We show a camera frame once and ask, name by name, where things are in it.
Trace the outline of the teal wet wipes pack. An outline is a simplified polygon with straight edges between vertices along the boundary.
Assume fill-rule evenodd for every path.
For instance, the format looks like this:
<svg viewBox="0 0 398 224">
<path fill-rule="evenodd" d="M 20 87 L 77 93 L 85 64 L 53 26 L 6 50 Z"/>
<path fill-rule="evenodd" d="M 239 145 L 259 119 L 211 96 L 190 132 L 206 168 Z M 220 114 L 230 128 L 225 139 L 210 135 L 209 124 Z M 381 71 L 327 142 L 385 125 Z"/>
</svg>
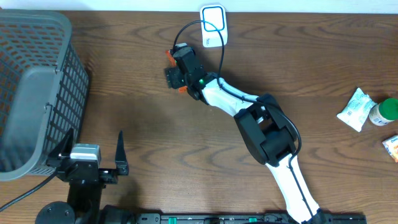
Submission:
<svg viewBox="0 0 398 224">
<path fill-rule="evenodd" d="M 355 131 L 361 132 L 369 112 L 374 106 L 376 103 L 370 96 L 365 94 L 362 89 L 357 88 L 346 107 L 336 117 Z"/>
</svg>

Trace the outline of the small orange snack packet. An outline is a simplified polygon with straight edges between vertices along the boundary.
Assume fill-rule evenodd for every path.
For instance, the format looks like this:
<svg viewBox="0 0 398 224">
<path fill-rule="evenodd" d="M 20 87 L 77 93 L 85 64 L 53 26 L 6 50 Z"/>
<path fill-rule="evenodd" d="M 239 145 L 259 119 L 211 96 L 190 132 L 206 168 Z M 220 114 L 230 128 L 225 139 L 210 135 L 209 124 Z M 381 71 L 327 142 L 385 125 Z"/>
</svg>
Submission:
<svg viewBox="0 0 398 224">
<path fill-rule="evenodd" d="M 394 162 L 398 163 L 398 135 L 384 140 L 382 144 L 389 155 L 393 158 Z"/>
</svg>

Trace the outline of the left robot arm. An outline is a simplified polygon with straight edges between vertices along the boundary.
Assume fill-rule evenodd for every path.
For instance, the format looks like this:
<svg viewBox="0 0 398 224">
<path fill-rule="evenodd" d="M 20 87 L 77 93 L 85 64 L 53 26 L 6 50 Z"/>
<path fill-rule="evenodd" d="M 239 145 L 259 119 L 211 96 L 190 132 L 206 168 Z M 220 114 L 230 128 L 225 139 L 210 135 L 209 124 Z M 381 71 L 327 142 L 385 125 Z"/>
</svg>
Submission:
<svg viewBox="0 0 398 224">
<path fill-rule="evenodd" d="M 122 131 L 118 135 L 113 169 L 100 167 L 98 145 L 75 144 L 73 134 L 74 130 L 69 129 L 46 161 L 55 169 L 51 177 L 69 184 L 67 201 L 47 204 L 38 213 L 36 223 L 104 223 L 100 210 L 103 189 L 117 184 L 118 177 L 129 175 Z"/>
</svg>

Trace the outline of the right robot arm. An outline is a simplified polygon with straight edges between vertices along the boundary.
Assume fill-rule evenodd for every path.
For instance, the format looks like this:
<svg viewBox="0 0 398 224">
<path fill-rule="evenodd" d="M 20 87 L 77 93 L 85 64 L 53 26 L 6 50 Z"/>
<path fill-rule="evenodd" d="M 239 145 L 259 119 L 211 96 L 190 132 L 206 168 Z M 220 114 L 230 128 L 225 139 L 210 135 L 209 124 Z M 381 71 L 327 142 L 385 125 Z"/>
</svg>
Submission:
<svg viewBox="0 0 398 224">
<path fill-rule="evenodd" d="M 206 72 L 195 51 L 185 43 L 167 50 L 166 56 L 171 64 L 165 69 L 169 88 L 186 91 L 194 100 L 232 116 L 252 157 L 274 176 L 288 214 L 298 223 L 323 223 L 324 214 L 299 167 L 302 138 L 275 98 L 249 95 L 219 74 Z"/>
</svg>

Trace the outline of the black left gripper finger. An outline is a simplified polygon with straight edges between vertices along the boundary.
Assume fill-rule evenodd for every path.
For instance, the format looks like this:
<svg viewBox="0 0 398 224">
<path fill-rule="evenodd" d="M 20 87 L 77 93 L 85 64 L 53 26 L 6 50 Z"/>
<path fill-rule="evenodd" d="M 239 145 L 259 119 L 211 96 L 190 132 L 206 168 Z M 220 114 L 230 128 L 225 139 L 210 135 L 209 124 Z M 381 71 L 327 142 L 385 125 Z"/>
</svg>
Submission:
<svg viewBox="0 0 398 224">
<path fill-rule="evenodd" d="M 59 144 L 49 153 L 48 159 L 64 159 L 70 156 L 74 142 L 74 129 L 70 128 Z"/>
<path fill-rule="evenodd" d="M 118 142 L 116 146 L 115 164 L 119 175 L 129 174 L 129 163 L 127 161 L 126 152 L 124 149 L 123 132 L 120 131 L 118 135 Z"/>
</svg>

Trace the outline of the green lid jar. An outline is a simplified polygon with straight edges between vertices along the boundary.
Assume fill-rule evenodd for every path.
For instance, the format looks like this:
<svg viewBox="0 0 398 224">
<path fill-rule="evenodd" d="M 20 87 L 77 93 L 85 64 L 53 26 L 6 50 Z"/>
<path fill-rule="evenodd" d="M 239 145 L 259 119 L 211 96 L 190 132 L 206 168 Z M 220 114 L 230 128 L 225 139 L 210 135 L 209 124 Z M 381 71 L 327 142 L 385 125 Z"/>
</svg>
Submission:
<svg viewBox="0 0 398 224">
<path fill-rule="evenodd" d="M 376 126 L 385 126 L 397 120 L 397 99 L 388 98 L 369 112 L 370 121 Z"/>
</svg>

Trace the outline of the orange Top chocolate bar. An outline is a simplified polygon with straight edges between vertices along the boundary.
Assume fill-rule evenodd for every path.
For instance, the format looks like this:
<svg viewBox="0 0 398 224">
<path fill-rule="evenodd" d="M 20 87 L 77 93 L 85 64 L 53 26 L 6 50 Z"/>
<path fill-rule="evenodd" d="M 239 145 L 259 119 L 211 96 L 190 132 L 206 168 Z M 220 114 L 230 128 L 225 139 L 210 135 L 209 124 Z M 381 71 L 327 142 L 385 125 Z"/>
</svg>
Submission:
<svg viewBox="0 0 398 224">
<path fill-rule="evenodd" d="M 168 60 L 169 60 L 169 62 L 170 62 L 170 64 L 171 64 L 171 66 L 172 66 L 172 67 L 176 67 L 176 66 L 177 66 L 177 63 L 176 63 L 175 59 L 172 57 L 172 55 L 171 55 L 171 53 L 170 53 L 170 50 L 166 50 L 166 51 L 165 51 L 165 54 L 166 54 L 166 56 L 167 56 L 167 58 L 168 58 Z M 178 92 L 179 92 L 179 93 L 185 93 L 185 92 L 187 92 L 187 87 L 186 87 L 186 86 L 180 87 L 180 88 L 178 89 Z"/>
</svg>

